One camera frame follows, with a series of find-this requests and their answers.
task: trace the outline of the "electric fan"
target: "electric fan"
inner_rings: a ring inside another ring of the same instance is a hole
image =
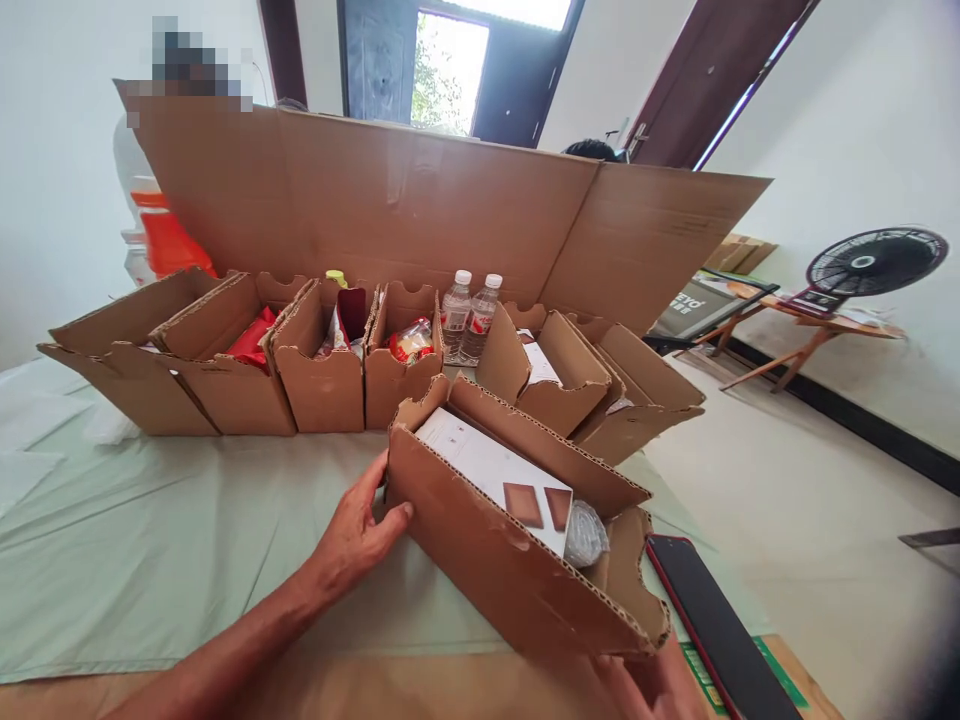
[[[916,227],[859,233],[831,245],[807,268],[810,286],[786,307],[829,318],[847,298],[881,295],[926,277],[947,256],[947,241]]]

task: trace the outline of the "tiled floor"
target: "tiled floor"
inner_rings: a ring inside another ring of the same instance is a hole
[[[960,498],[766,380],[721,393],[717,370],[671,362],[707,412],[648,457],[840,712],[903,717],[891,698],[960,612],[960,549],[897,535],[960,525]]]

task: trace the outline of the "black phone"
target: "black phone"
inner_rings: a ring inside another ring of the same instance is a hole
[[[651,535],[647,554],[731,720],[799,720],[717,581],[687,538]]]

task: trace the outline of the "dark wooden door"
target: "dark wooden door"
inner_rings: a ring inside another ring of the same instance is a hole
[[[350,117],[409,124],[417,46],[416,3],[345,0],[341,8]]]
[[[499,22],[490,26],[473,121],[475,137],[536,147],[566,52],[564,41],[563,33],[532,25]]]
[[[631,162],[692,168],[816,0],[698,0],[630,132]]]

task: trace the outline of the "hand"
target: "hand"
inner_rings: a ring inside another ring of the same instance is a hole
[[[413,517],[408,502],[390,510],[378,525],[373,519],[373,497],[387,468],[387,451],[377,456],[356,484],[340,498],[313,555],[301,568],[310,593],[329,606],[352,590],[397,541]]]
[[[642,662],[594,659],[594,670],[625,720],[706,720],[700,690],[687,668],[677,636]]]

